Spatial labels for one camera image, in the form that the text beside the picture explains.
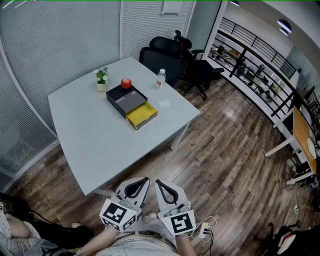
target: red apple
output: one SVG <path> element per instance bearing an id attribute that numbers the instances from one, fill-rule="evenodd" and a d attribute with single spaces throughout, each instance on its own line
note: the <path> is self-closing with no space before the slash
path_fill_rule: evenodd
<path id="1" fill-rule="evenodd" d="M 129 78 L 124 78 L 121 80 L 121 87 L 123 89 L 129 89 L 131 87 L 132 83 Z"/>

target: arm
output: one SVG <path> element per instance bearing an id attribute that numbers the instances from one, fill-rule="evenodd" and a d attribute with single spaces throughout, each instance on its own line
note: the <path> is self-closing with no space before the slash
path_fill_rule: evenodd
<path id="1" fill-rule="evenodd" d="M 28 238 L 30 236 L 29 228 L 18 218 L 10 214 L 5 215 L 8 221 L 11 237 L 13 238 Z"/>
<path id="2" fill-rule="evenodd" d="M 193 53 L 193 60 L 195 61 L 197 58 L 197 55 L 203 54 L 205 51 L 204 50 L 192 50 L 191 52 Z"/>
<path id="3" fill-rule="evenodd" d="M 117 230 L 107 228 L 82 247 L 77 254 L 82 253 L 85 256 L 91 256 L 98 251 L 108 248 L 118 235 L 119 232 Z"/>
<path id="4" fill-rule="evenodd" d="M 176 239 L 176 248 L 181 256 L 197 256 L 188 235 L 178 236 Z"/>

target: window blinds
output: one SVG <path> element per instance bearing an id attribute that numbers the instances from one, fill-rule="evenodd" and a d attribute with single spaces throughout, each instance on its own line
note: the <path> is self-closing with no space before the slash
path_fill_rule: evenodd
<path id="1" fill-rule="evenodd" d="M 12 178 L 0 171 L 0 191 L 10 182 Z"/>
<path id="2" fill-rule="evenodd" d="M 0 170 L 15 175 L 56 138 L 14 85 L 0 56 Z M 10 180 L 1 174 L 1 179 Z"/>
<path id="3" fill-rule="evenodd" d="M 120 2 L 19 4 L 1 10 L 5 52 L 31 104 L 55 131 L 48 94 L 119 60 Z"/>
<path id="4" fill-rule="evenodd" d="M 123 10 L 123 57 L 139 59 L 140 50 L 157 36 L 174 38 L 184 34 L 193 1 L 183 1 L 180 14 L 162 15 L 163 1 L 125 1 Z"/>

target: power strip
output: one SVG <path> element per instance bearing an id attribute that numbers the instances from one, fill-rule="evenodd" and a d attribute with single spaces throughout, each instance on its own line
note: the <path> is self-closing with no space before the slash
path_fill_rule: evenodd
<path id="1" fill-rule="evenodd" d="M 205 238 L 206 237 L 206 232 L 205 229 L 209 229 L 209 223 L 202 223 L 199 231 L 199 238 Z"/>
<path id="2" fill-rule="evenodd" d="M 299 209 L 298 209 L 298 206 L 297 206 L 297 205 L 294 206 L 294 213 L 295 213 L 296 215 L 299 214 Z"/>

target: desk leg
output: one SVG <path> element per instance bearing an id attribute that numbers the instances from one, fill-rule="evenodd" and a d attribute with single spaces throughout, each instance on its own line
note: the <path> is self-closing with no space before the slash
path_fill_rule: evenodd
<path id="1" fill-rule="evenodd" d="M 295 184 L 295 183 L 297 183 L 297 182 L 299 182 L 299 181 L 301 181 L 301 180 L 303 180 L 305 178 L 308 178 L 308 177 L 310 177 L 312 175 L 314 175 L 314 172 L 310 169 L 310 171 L 307 172 L 306 174 L 304 174 L 304 175 L 302 175 L 302 176 L 300 176 L 298 178 L 292 178 L 292 179 L 288 180 L 286 182 L 286 184 L 287 185 Z"/>
<path id="2" fill-rule="evenodd" d="M 292 151 L 292 154 L 295 154 L 297 152 L 299 152 L 301 149 L 298 147 L 297 149 L 295 149 L 294 151 Z"/>
<path id="3" fill-rule="evenodd" d="M 184 136 L 186 130 L 188 129 L 188 126 L 189 126 L 189 125 L 190 125 L 190 122 L 188 122 L 184 127 L 182 127 L 182 128 L 176 133 L 176 136 L 175 136 L 175 138 L 173 139 L 172 144 L 171 144 L 171 147 L 170 147 L 172 150 L 175 150 L 175 149 L 178 147 L 178 145 L 179 145 L 182 137 Z"/>
<path id="4" fill-rule="evenodd" d="M 99 194 L 99 195 L 103 195 L 106 197 L 111 198 L 112 194 L 114 193 L 111 189 L 100 189 L 100 188 L 96 188 L 93 193 L 95 194 Z"/>
<path id="5" fill-rule="evenodd" d="M 273 153 L 277 152 L 278 150 L 282 149 L 284 146 L 288 145 L 290 142 L 293 142 L 295 139 L 294 136 L 289 137 L 284 142 L 276 146 L 275 148 L 271 149 L 269 152 L 265 153 L 264 156 L 267 158 L 268 156 L 272 155 Z"/>
<path id="6" fill-rule="evenodd" d="M 281 123 L 283 123 L 283 121 L 284 121 L 288 116 L 290 116 L 293 112 L 294 112 L 294 109 L 291 108 L 291 109 L 284 115 L 284 117 L 282 117 L 279 121 L 277 121 L 277 122 L 274 124 L 273 128 L 276 128 L 278 125 L 280 125 Z"/>

